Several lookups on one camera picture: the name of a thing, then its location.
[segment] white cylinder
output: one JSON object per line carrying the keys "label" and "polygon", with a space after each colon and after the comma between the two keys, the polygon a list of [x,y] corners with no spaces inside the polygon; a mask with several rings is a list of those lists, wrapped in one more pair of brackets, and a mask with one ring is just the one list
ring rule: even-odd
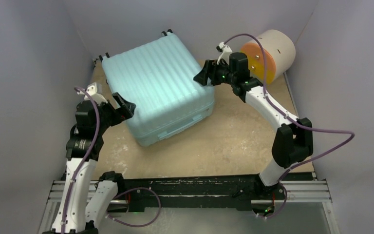
{"label": "white cylinder", "polygon": [[[271,83],[292,65],[296,56],[295,45],[288,36],[277,30],[268,30],[257,36],[257,39],[266,52],[268,63],[267,83]],[[249,59],[249,70],[262,79],[263,57],[257,42],[249,41],[243,45],[241,51]]]}

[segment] cable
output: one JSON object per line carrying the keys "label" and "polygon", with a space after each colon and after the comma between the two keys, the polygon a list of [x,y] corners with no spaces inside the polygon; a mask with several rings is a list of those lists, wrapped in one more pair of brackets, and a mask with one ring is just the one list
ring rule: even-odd
{"label": "cable", "polygon": [[[81,91],[85,94],[85,96],[88,97],[88,99],[90,100],[91,104],[93,105],[94,107],[94,110],[95,110],[95,118],[96,118],[96,127],[95,127],[95,133],[94,133],[94,137],[93,137],[93,140],[91,141],[91,144],[89,146],[89,148],[87,149],[84,157],[82,158],[82,160],[80,161],[80,163],[78,164],[76,170],[74,171],[73,175],[72,175],[72,178],[71,178],[71,181],[75,181],[76,179],[76,176],[78,175],[78,172],[79,170],[81,169],[82,165],[84,164],[85,160],[88,158],[88,156],[90,155],[91,153],[91,150],[93,149],[94,145],[95,145],[95,141],[96,141],[96,138],[98,137],[98,132],[99,132],[99,122],[100,122],[100,119],[99,119],[99,112],[98,112],[98,107],[97,107],[97,104],[96,102],[94,101],[94,99],[91,97],[91,95],[89,95],[87,93],[87,91],[85,91],[85,89],[81,88],[81,87],[74,87],[74,89],[78,92],[78,91]],[[69,186],[68,186],[68,191],[67,191],[67,194],[65,195],[65,201],[64,201],[64,208],[62,209],[62,224],[61,224],[61,234],[65,234],[65,221],[67,219],[67,210],[68,210],[68,206],[70,204],[70,198],[71,198],[71,192],[72,192],[72,188],[74,186],[74,182],[70,182]]]}
{"label": "cable", "polygon": [[129,189],[123,193],[120,193],[118,194],[117,196],[114,197],[114,199],[117,199],[127,193],[130,193],[132,191],[135,191],[135,190],[146,190],[146,191],[149,191],[150,193],[152,193],[156,198],[157,198],[157,201],[158,201],[158,211],[157,211],[157,214],[155,215],[155,217],[148,223],[146,224],[141,224],[141,225],[134,225],[134,224],[129,224],[129,223],[125,223],[123,221],[120,221],[118,219],[115,219],[114,217],[112,217],[111,215],[107,214],[107,217],[110,218],[112,221],[115,221],[117,223],[121,223],[125,226],[129,226],[129,227],[132,227],[132,228],[142,228],[142,227],[145,227],[145,226],[148,226],[150,225],[151,223],[153,223],[157,218],[158,216],[160,215],[160,212],[161,212],[161,201],[160,201],[160,197],[151,189],[148,189],[148,188],[143,188],[143,187],[140,187],[140,188],[133,188],[133,189]]}
{"label": "cable", "polygon": [[284,111],[282,111],[279,107],[277,107],[269,98],[268,96],[268,93],[267,93],[267,85],[266,85],[266,78],[267,78],[267,58],[266,58],[266,52],[264,51],[263,47],[262,47],[262,44],[260,43],[259,40],[257,40],[257,38],[251,34],[248,34],[248,33],[241,33],[241,34],[237,34],[237,35],[234,35],[232,37],[230,37],[229,39],[227,39],[224,43],[227,44],[230,40],[232,40],[233,38],[236,38],[236,37],[239,37],[239,36],[248,36],[250,38],[252,38],[254,41],[257,42],[257,44],[259,45],[260,47],[260,50],[262,51],[262,56],[263,56],[263,94],[264,94],[264,97],[266,98],[267,102],[275,109],[277,110],[280,114],[282,114],[287,120],[289,120],[290,122],[292,122],[293,124],[295,124],[297,127],[299,128],[302,128],[302,129],[305,129],[305,130],[308,130],[308,131],[312,131],[312,132],[319,132],[319,133],[333,133],[333,134],[350,134],[350,137],[348,137],[348,139],[346,139],[345,141],[341,142],[340,144],[338,144],[337,146],[331,148],[330,150],[327,150],[315,157],[312,157],[310,158],[309,160],[306,160],[306,161],[303,161],[301,163],[297,163],[293,166],[291,166],[289,169],[287,169],[282,175],[281,177],[279,178],[278,180],[278,183],[279,185],[281,185],[283,187],[283,190],[285,192],[285,197],[284,197],[284,200],[283,200],[283,204],[280,206],[280,208],[275,211],[271,216],[269,217],[266,217],[266,218],[272,218],[274,216],[276,216],[275,214],[277,214],[278,212],[280,212],[284,205],[286,204],[286,201],[287,201],[287,190],[285,189],[285,187],[283,186],[282,183],[280,183],[280,181],[282,179],[284,179],[286,177],[286,175],[292,170],[292,169],[295,169],[296,167],[299,167],[303,164],[306,164],[308,162],[312,162],[316,159],[319,159],[335,150],[337,150],[338,148],[346,145],[349,141],[351,141],[354,137],[355,137],[355,133],[352,132],[352,131],[347,131],[347,130],[330,130],[330,129],[321,129],[321,128],[310,128],[310,127],[306,127],[306,126],[303,126],[301,124],[299,124],[296,120],[292,119],[289,117],[289,115],[287,115]]}

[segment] suitcase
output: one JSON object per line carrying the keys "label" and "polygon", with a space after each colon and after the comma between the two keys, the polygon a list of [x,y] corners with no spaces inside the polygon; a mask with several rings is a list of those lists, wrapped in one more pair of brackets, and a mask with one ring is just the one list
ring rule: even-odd
{"label": "suitcase", "polygon": [[142,146],[169,138],[213,111],[214,87],[193,81],[201,67],[170,30],[122,54],[107,54],[102,67],[111,91],[136,104],[125,122]]}

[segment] light blue suitcase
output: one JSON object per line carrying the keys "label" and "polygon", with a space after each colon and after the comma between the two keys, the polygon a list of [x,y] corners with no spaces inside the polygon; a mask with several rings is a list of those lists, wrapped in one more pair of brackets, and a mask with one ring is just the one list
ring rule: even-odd
{"label": "light blue suitcase", "polygon": [[200,65],[175,34],[167,34],[102,59],[111,91],[137,106],[125,122],[142,146],[169,138],[213,111],[214,87],[193,81]]}

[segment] wall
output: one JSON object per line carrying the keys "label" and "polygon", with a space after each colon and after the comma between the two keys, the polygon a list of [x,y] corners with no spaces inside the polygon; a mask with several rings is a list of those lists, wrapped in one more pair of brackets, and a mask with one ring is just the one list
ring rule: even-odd
{"label": "wall", "polygon": [[0,233],[37,233],[91,62],[62,1],[0,0]]}
{"label": "wall", "polygon": [[[171,28],[197,59],[238,33],[277,29],[296,41],[318,0],[65,0],[95,58],[127,51]],[[248,38],[233,40],[238,49]]]}
{"label": "wall", "polygon": [[[289,72],[301,116],[356,138],[314,163],[342,233],[374,233],[374,1],[320,0]],[[346,136],[315,134],[316,153]]]}

